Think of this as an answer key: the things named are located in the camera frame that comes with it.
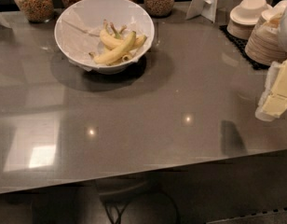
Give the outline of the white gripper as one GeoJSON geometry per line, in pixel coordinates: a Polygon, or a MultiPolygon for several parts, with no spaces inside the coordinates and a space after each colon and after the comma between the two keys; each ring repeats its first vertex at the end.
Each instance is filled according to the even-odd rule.
{"type": "MultiPolygon", "coordinates": [[[[278,30],[280,45],[287,52],[287,7],[280,19],[278,30]]],[[[287,110],[287,60],[273,62],[266,74],[265,89],[261,94],[255,117],[262,121],[273,121],[287,110]]]]}

